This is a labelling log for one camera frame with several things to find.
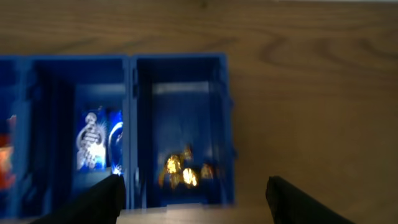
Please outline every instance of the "wooden surface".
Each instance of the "wooden surface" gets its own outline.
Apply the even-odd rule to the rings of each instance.
[[[270,175],[352,221],[398,223],[398,4],[0,1],[2,54],[138,52],[228,54],[236,206],[119,223],[272,223]]]

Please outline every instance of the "wood grain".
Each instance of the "wood grain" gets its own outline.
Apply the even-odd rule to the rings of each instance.
[[[281,175],[358,223],[398,223],[398,4],[3,0],[2,54],[226,52],[236,206],[119,223],[272,223]]]

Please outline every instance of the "blue wrapper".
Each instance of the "blue wrapper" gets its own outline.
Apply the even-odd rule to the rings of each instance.
[[[76,137],[77,170],[105,170],[106,113],[104,109],[88,110],[81,114]]]
[[[123,117],[121,111],[109,113],[108,155],[111,162],[112,173],[122,174],[122,140],[123,140]]]

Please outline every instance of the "blue plastic bin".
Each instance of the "blue plastic bin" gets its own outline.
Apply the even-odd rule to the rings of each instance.
[[[225,55],[136,55],[131,66],[131,207],[233,203]],[[160,187],[158,178],[167,157],[182,152],[187,144],[193,160],[185,167],[200,168],[207,162],[216,167],[218,178],[191,189]]]
[[[0,189],[0,217],[10,217],[16,213],[17,199],[16,180],[10,183],[12,176],[18,176],[18,146],[16,145],[20,139],[16,137],[16,129],[9,124],[13,115],[19,117],[18,100],[21,93],[21,76],[20,76],[19,57],[0,57],[0,134],[7,136],[8,144],[13,145],[12,151],[2,152],[10,155],[10,170],[2,169],[1,189]]]
[[[54,211],[111,174],[78,172],[76,136],[82,112],[100,107],[129,114],[129,60],[124,55],[33,56],[25,61],[26,170],[20,216]],[[129,124],[129,116],[123,116]],[[129,125],[124,125],[129,134]],[[123,141],[123,153],[129,140]]]

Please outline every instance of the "blue and white package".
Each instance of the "blue and white package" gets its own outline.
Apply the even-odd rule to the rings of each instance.
[[[122,141],[123,141],[123,117],[121,111],[109,113],[110,132],[108,137],[108,155],[111,162],[112,173],[122,174]]]
[[[104,109],[83,112],[76,137],[78,171],[105,170],[106,114]]]

